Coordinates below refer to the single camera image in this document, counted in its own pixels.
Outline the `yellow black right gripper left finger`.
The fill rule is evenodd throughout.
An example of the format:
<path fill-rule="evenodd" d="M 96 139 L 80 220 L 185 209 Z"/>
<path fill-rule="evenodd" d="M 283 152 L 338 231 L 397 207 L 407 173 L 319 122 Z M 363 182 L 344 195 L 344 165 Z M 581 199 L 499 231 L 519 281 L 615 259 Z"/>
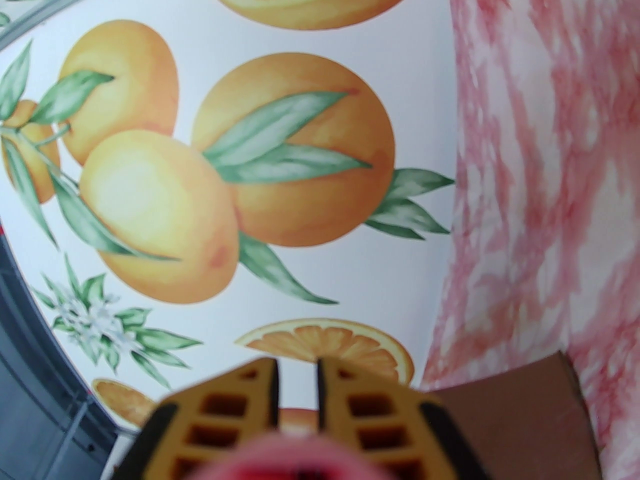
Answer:
<path fill-rule="evenodd" d="M 180 480 L 279 425 L 276 359 L 254 359 L 162 400 L 118 466 L 119 480 Z"/>

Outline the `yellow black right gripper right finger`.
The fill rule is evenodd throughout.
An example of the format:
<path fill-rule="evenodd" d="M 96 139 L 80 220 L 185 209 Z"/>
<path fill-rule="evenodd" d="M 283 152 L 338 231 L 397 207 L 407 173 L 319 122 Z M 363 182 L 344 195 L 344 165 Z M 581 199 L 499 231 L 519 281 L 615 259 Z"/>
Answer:
<path fill-rule="evenodd" d="M 316 362 L 318 429 L 402 480 L 486 480 L 457 423 L 435 395 L 343 359 Z"/>

